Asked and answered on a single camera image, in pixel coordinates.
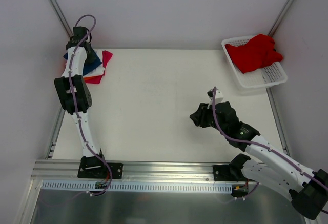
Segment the blue cartoon print t-shirt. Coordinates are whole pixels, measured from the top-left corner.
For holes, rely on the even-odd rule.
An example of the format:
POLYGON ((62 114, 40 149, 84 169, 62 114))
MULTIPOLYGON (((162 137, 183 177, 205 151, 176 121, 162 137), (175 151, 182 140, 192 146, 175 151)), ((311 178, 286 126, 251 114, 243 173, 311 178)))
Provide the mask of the blue cartoon print t-shirt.
POLYGON ((92 63, 87 63, 87 53, 84 49, 78 49, 76 52, 69 50, 67 53, 67 62, 61 77, 81 75, 85 76, 90 72, 96 70, 98 67, 102 70, 102 62, 97 56, 92 63))

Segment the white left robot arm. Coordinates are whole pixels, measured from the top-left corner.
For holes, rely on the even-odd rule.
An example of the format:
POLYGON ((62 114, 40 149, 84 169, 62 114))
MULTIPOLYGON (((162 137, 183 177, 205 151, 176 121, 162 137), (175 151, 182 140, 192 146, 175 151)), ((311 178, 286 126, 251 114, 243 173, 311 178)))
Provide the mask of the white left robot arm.
POLYGON ((90 34, 86 27, 73 28, 73 36, 66 44, 65 70, 61 77, 54 80, 54 85, 61 107, 74 120, 81 141, 83 155, 80 171, 90 172, 94 177, 101 178, 107 172, 107 165, 103 162, 101 147, 91 132, 89 109, 92 106, 92 97, 83 78, 85 63, 93 63, 96 60, 90 34))

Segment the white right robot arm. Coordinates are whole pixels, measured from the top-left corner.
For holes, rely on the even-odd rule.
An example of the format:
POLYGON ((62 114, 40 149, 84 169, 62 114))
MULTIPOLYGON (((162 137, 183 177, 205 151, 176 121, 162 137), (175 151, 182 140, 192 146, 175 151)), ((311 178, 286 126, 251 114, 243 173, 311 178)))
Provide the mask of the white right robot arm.
POLYGON ((229 102, 201 103, 190 115, 195 126, 217 129, 241 150, 222 173, 235 181, 250 179, 289 200, 307 219, 315 220, 327 204, 327 172, 314 171, 278 151, 259 131, 242 122, 229 102))

